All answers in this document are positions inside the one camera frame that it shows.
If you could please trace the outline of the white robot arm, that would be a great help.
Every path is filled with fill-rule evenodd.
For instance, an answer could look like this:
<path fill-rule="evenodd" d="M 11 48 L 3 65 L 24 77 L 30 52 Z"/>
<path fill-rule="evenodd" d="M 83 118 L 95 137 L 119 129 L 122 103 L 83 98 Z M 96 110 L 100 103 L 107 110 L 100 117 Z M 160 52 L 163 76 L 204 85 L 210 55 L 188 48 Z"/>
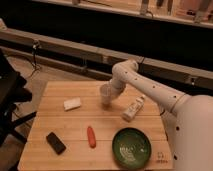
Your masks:
<path fill-rule="evenodd" d="M 213 97 L 188 95 L 137 71 L 134 60 L 115 64 L 110 80 L 113 91 L 120 95 L 130 84 L 177 117 L 174 171 L 213 171 Z"/>

